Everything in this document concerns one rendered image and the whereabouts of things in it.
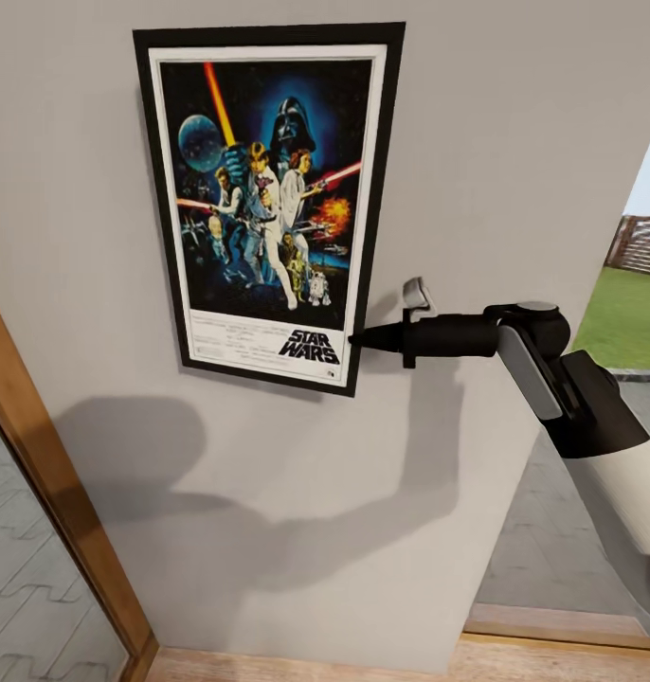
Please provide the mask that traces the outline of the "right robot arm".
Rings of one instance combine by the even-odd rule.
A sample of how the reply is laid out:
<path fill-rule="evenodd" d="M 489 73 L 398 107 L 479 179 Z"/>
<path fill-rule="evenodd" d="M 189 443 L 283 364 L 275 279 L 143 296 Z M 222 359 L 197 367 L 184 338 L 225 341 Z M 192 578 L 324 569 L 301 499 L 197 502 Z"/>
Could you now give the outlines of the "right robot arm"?
<path fill-rule="evenodd" d="M 438 314 L 425 278 L 403 286 L 403 322 L 349 335 L 351 344 L 416 356 L 501 357 L 548 430 L 622 583 L 650 614 L 650 435 L 621 398 L 618 381 L 571 337 L 559 307 L 544 301 Z"/>

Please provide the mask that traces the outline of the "poster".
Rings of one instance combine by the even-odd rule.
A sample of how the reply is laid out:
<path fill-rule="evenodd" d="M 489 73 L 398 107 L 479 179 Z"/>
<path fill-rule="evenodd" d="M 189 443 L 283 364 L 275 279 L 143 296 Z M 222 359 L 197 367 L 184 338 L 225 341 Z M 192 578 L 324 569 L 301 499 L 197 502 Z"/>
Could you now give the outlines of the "poster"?
<path fill-rule="evenodd" d="M 355 398 L 405 30 L 133 30 L 184 367 Z"/>

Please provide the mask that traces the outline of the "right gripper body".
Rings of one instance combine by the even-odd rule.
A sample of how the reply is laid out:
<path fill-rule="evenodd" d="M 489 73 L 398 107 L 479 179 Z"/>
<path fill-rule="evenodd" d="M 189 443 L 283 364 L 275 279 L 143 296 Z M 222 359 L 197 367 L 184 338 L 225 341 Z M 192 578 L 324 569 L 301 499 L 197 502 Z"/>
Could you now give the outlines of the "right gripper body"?
<path fill-rule="evenodd" d="M 462 314 L 409 321 L 409 308 L 403 309 L 403 367 L 416 368 L 416 356 L 461 357 L 465 347 Z"/>

